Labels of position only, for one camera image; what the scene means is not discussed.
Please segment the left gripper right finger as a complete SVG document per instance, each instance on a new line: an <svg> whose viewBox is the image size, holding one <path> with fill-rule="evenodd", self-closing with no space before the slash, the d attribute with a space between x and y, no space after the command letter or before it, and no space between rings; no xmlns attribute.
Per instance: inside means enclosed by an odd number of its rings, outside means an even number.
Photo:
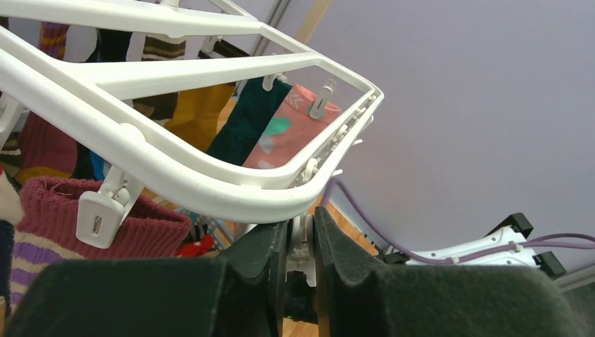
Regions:
<svg viewBox="0 0 595 337"><path fill-rule="evenodd" d="M526 267L388 265L314 212L321 336L582 336L560 290Z"/></svg>

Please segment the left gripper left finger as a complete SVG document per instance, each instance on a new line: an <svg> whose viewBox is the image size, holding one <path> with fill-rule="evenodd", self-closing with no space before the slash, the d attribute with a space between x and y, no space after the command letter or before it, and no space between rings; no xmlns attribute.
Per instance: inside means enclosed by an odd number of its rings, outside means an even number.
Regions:
<svg viewBox="0 0 595 337"><path fill-rule="evenodd" d="M280 336L287 223L216 257L64 260L33 282L6 336Z"/></svg>

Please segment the white hanger clip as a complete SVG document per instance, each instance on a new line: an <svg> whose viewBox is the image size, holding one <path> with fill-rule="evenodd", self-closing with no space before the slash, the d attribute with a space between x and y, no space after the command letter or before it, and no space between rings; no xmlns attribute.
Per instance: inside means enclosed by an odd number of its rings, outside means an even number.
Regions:
<svg viewBox="0 0 595 337"><path fill-rule="evenodd" d="M301 272L306 277L307 285L316 287L316 263L314 252L314 216L303 213L290 222L286 273Z"/></svg>

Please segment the white clip sock hanger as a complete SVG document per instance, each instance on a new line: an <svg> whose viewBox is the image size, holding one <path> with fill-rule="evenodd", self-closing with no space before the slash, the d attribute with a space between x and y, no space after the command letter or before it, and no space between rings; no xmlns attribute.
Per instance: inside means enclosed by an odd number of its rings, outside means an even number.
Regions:
<svg viewBox="0 0 595 337"><path fill-rule="evenodd" d="M69 175L83 145L106 181L75 199L72 233L107 249L150 189L240 223L304 213L384 96L231 1L2 1L49 28L1 30L1 139L22 111L28 178Z"/></svg>

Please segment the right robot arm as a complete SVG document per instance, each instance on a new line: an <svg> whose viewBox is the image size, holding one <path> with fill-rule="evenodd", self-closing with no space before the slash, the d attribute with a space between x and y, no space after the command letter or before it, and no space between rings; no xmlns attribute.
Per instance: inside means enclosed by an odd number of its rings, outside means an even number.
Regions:
<svg viewBox="0 0 595 337"><path fill-rule="evenodd" d="M537 253L529 244L533 225L523 213L506 217L485 237L433 251L402 251L390 247L377 257L386 264L521 266L539 269L550 278L566 274L551 251Z"/></svg>

